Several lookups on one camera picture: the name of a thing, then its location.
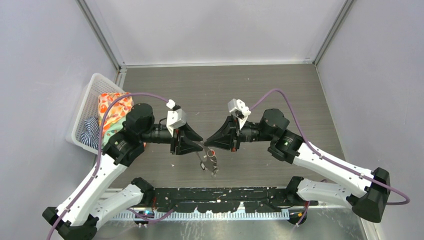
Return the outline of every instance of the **metal frame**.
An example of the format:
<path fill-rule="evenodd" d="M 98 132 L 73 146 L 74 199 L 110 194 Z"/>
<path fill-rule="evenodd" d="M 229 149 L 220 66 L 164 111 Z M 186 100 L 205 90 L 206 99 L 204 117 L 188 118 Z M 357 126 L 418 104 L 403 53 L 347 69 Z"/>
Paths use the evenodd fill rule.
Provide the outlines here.
<path fill-rule="evenodd" d="M 361 223 L 365 235 L 368 239 L 385 240 L 386 237 L 383 233 L 383 229 L 379 223 L 370 222 L 361 218 Z"/>
<path fill-rule="evenodd" d="M 165 63 L 148 65 L 128 65 L 127 68 L 176 68 L 176 67 L 215 67 L 215 66 L 245 66 L 245 65 L 293 65 L 312 64 L 310 59 L 299 61 L 251 61 L 251 62 L 201 62 L 201 63 Z"/>
<path fill-rule="evenodd" d="M 81 8 L 82 13 L 84 14 L 85 18 L 87 19 L 88 24 L 90 24 L 91 29 L 93 30 L 95 36 L 97 37 L 98 41 L 100 42 L 101 47 L 103 48 L 104 52 L 106 53 L 107 57 L 115 67 L 117 71 L 121 69 L 121 65 L 118 62 L 116 56 L 114 55 L 111 47 L 108 44 L 108 41 L 105 38 L 105 35 L 102 33 L 102 30 L 100 29 L 99 24 L 97 23 L 96 19 L 93 16 L 92 11 L 90 10 L 89 6 L 87 5 L 85 0 L 75 0 L 78 6 Z"/>
<path fill-rule="evenodd" d="M 349 10 L 352 8 L 352 5 L 356 2 L 356 0 L 346 0 L 343 4 L 343 7 L 341 8 L 340 12 L 337 15 L 337 18 L 335 19 L 335 22 L 333 23 L 330 31 L 327 34 L 327 37 L 325 38 L 324 42 L 322 43 L 321 48 L 318 51 L 318 54 L 315 57 L 315 60 L 312 62 L 315 66 L 317 66 L 320 63 L 321 58 L 326 53 L 330 43 L 333 40 L 333 37 L 336 35 L 337 31 L 339 30 L 340 26 L 344 22 L 346 16 L 349 13 Z"/>
<path fill-rule="evenodd" d="M 127 69 L 128 69 L 127 65 L 123 64 L 120 67 L 120 70 L 116 76 L 115 84 L 118 85 L 118 87 L 120 87 L 121 89 L 124 86 L 125 77 L 127 76 Z"/>

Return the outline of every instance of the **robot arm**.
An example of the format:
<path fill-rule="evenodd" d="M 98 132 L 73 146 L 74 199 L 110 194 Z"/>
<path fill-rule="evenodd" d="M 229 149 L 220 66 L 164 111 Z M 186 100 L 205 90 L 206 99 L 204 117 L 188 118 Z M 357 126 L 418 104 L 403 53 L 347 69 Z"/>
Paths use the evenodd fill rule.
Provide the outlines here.
<path fill-rule="evenodd" d="M 337 183 L 314 182 L 295 176 L 286 188 L 292 195 L 293 204 L 312 200 L 333 203 L 351 208 L 355 214 L 368 221 L 381 222 L 390 191 L 362 176 L 390 185 L 389 173 L 386 170 L 377 168 L 371 171 L 355 166 L 311 144 L 321 153 L 319 157 L 301 136 L 287 129 L 290 122 L 279 109 L 265 110 L 262 119 L 257 123 L 247 121 L 249 108 L 239 99 L 231 100 L 228 103 L 228 110 L 231 115 L 227 117 L 223 126 L 205 141 L 205 146 L 236 152 L 241 143 L 269 141 L 268 152 L 274 158 L 310 169 Z M 361 176 L 358 177 L 322 159 L 322 156 L 360 172 Z"/>
<path fill-rule="evenodd" d="M 48 207 L 43 212 L 43 217 L 53 225 L 59 215 L 67 211 L 56 227 L 64 239 L 92 239 L 96 231 L 110 218 L 126 208 L 152 199 L 153 187 L 141 178 L 136 178 L 121 192 L 98 202 L 109 185 L 144 152 L 144 143 L 170 144 L 170 152 L 174 155 L 203 150 L 202 146 L 195 143 L 203 139 L 187 124 L 184 111 L 179 106 L 170 107 L 172 110 L 168 111 L 167 124 L 164 126 L 154 123 L 155 117 L 150 105 L 134 105 L 126 115 L 123 129 L 110 137 L 104 146 L 96 176 L 93 177 L 96 168 L 94 166 L 62 204 L 58 207 Z M 67 209 L 69 203 L 91 178 L 91 184 L 72 207 Z"/>

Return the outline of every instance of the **striped cloth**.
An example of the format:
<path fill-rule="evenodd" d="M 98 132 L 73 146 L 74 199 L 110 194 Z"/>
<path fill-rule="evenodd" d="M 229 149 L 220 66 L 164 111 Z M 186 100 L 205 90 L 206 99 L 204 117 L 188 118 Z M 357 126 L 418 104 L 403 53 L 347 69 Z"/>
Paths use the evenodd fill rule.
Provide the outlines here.
<path fill-rule="evenodd" d="M 81 143 L 98 149 L 99 147 L 99 122 L 97 117 L 91 116 L 84 121 L 85 131 L 81 133 Z"/>

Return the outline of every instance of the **purple cable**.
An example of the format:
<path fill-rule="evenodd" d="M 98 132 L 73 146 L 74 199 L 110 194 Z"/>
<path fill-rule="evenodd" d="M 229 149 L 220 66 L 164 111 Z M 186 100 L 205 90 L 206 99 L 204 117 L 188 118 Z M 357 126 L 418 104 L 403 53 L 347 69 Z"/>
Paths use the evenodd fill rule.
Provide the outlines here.
<path fill-rule="evenodd" d="M 81 197 L 81 195 L 84 193 L 84 191 L 90 186 L 90 184 L 92 183 L 93 179 L 96 177 L 97 172 L 99 171 L 100 168 L 100 158 L 102 155 L 102 138 L 103 138 L 103 126 L 105 125 L 105 121 L 106 121 L 106 117 L 108 116 L 109 111 L 111 110 L 111 108 L 121 99 L 126 98 L 126 97 L 132 97 L 132 96 L 148 96 L 148 97 L 153 97 L 153 98 L 157 98 L 159 100 L 164 101 L 165 103 L 167 103 L 169 101 L 169 99 L 166 99 L 162 96 L 153 94 L 153 93 L 148 93 L 148 92 L 134 92 L 134 93 L 128 93 L 122 96 L 119 96 L 118 98 L 116 98 L 107 108 L 106 112 L 104 113 L 103 118 L 101 119 L 101 124 L 99 127 L 99 131 L 98 131 L 98 148 L 97 148 L 97 158 L 95 160 L 95 168 L 94 168 L 94 172 L 91 175 L 90 179 L 87 181 L 87 183 L 84 185 L 84 187 L 81 188 L 81 190 L 78 192 L 78 194 L 75 196 L 74 199 L 72 199 L 72 201 L 70 201 L 70 203 L 66 206 L 65 210 L 60 214 L 60 216 L 56 219 L 56 221 L 53 223 L 53 225 L 50 228 L 50 231 L 48 232 L 47 238 L 46 240 L 50 240 L 50 238 L 53 235 L 53 232 L 55 231 L 56 227 L 58 226 L 59 222 L 62 220 L 62 218 L 65 216 L 67 210 L 71 209 L 71 207 L 74 205 L 74 203 L 78 200 L 78 198 Z"/>
<path fill-rule="evenodd" d="M 320 182 L 321 182 L 321 183 L 328 183 L 328 180 L 327 180 L 327 179 L 322 179 Z M 305 212 L 304 212 L 304 213 L 303 213 L 303 215 L 300 217 L 299 221 L 297 221 L 296 226 L 294 226 L 294 227 L 293 227 L 293 229 L 291 230 L 292 232 L 293 232 L 293 230 L 294 230 L 296 227 L 299 227 L 299 224 L 302 222 L 302 220 L 304 219 L 304 217 L 305 217 L 306 213 L 308 212 L 308 209 L 309 209 L 309 205 L 310 205 L 310 204 L 311 204 L 311 202 L 310 202 L 310 201 L 307 201 L 306 206 L 305 206 Z"/>
<path fill-rule="evenodd" d="M 167 213 L 165 213 L 165 215 L 161 216 L 158 219 L 149 219 L 149 218 L 145 218 L 145 215 L 140 214 L 140 213 L 134 211 L 131 208 L 127 208 L 127 210 L 130 211 L 131 213 L 135 214 L 137 217 L 141 218 L 142 220 L 147 221 L 147 222 L 152 223 L 152 224 L 155 224 L 157 222 L 160 222 L 160 221 L 166 219 L 169 215 L 171 215 L 174 212 L 174 210 L 171 209 Z"/>
<path fill-rule="evenodd" d="M 328 157 L 326 157 L 326 156 L 321 156 L 321 153 L 319 152 L 319 151 L 317 151 L 315 148 L 313 148 L 312 147 L 312 145 L 311 145 L 311 143 L 308 141 L 308 139 L 306 138 L 306 136 L 305 136 L 305 134 L 304 134 L 304 132 L 302 131 L 302 129 L 301 129 L 301 126 L 300 126 L 300 124 L 299 124 L 299 121 L 298 121 L 298 119 L 296 118 L 296 115 L 295 115 L 295 111 L 293 110 L 293 107 L 292 107 L 292 105 L 290 104 L 290 102 L 289 102 L 289 99 L 287 98 L 287 96 L 286 96 L 286 94 L 283 92 L 283 90 L 281 90 L 281 89 L 279 89 L 279 88 L 274 88 L 274 89 L 271 89 L 269 92 L 267 92 L 265 95 L 263 95 L 263 97 L 261 98 L 261 99 L 259 99 L 259 101 L 257 101 L 257 103 L 255 103 L 251 108 L 250 108 L 250 110 L 251 111 L 253 111 L 253 109 L 255 109 L 262 101 L 264 101 L 264 99 L 266 99 L 270 94 L 272 94 L 273 92 L 279 92 L 281 95 L 282 95 L 282 97 L 284 98 L 284 100 L 285 100 L 285 102 L 287 103 L 287 106 L 288 106 L 288 109 L 290 109 L 290 112 L 291 112 L 291 115 L 293 116 L 293 119 L 294 119 L 294 123 L 296 124 L 296 126 L 297 126 L 297 129 L 299 129 L 299 132 L 300 132 L 300 135 L 302 136 L 302 138 L 303 138 L 303 140 L 304 140 L 304 142 L 306 143 L 306 145 L 310 148 L 310 150 L 312 151 L 312 152 L 314 152 L 316 155 L 318 155 L 318 157 L 320 157 L 320 158 L 322 158 L 322 159 L 324 159 L 324 160 L 326 160 L 327 162 L 329 162 L 329 163 L 331 163 L 331 164 L 333 164 L 333 165 L 336 165 L 337 167 L 339 167 L 339 168 L 341 168 L 341 169 L 344 169 L 344 170 L 346 170 L 346 171 L 348 171 L 348 172 L 350 172 L 350 173 L 352 173 L 352 174 L 354 174 L 354 175 L 357 175 L 357 176 L 359 176 L 359 177 L 361 177 L 361 173 L 360 172 L 357 172 L 357 171 L 355 171 L 355 170 L 353 170 L 353 169 L 350 169 L 350 168 L 348 168 L 348 167 L 346 167 L 346 166 L 344 166 L 344 165 L 342 165 L 342 164 L 340 164 L 340 163 L 338 163 L 338 162 L 336 162 L 336 161 L 333 161 L 333 160 L 331 160 L 330 158 L 328 158 Z M 405 194 L 405 193 L 403 193 L 403 192 L 401 192 L 401 191 L 399 191 L 399 190 L 397 190 L 396 188 L 394 188 L 394 187 L 392 187 L 392 186 L 389 186 L 389 185 L 386 185 L 386 184 L 384 184 L 384 183 L 382 183 L 382 182 L 379 182 L 379 181 L 377 181 L 377 180 L 374 180 L 373 178 L 371 178 L 371 177 L 369 177 L 369 176 L 362 176 L 362 178 L 364 178 L 364 179 L 366 179 L 366 180 L 368 180 L 368 181 L 370 181 L 370 182 L 372 182 L 372 183 L 374 183 L 374 184 L 377 184 L 377 185 L 379 185 L 379 186 L 381 186 L 381 187 L 383 187 L 383 188 L 386 188 L 387 190 L 389 190 L 389 191 L 392 191 L 392 192 L 395 192 L 395 193 L 397 193 L 398 195 L 400 195 L 400 196 L 402 196 L 403 198 L 405 198 L 405 201 L 399 201 L 399 202 L 388 202 L 387 203 L 387 205 L 405 205 L 405 204 L 408 204 L 411 200 L 410 200 L 410 198 Z"/>

